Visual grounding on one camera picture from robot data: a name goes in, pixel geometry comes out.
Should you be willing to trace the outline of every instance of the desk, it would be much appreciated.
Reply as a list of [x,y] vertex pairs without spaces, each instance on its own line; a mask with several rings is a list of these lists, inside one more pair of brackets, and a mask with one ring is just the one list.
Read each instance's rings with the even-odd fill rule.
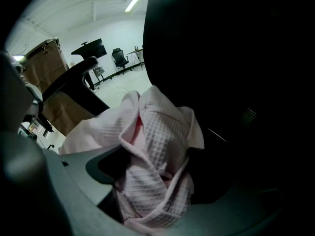
[[143,49],[134,50],[131,53],[127,53],[127,55],[131,54],[131,62],[133,63],[132,65],[135,65],[136,60],[138,58],[139,59],[139,64],[141,65],[141,69],[142,69],[142,64],[144,64],[144,62],[141,61],[141,59],[140,59],[141,56],[143,58],[143,53],[141,51],[143,51]]

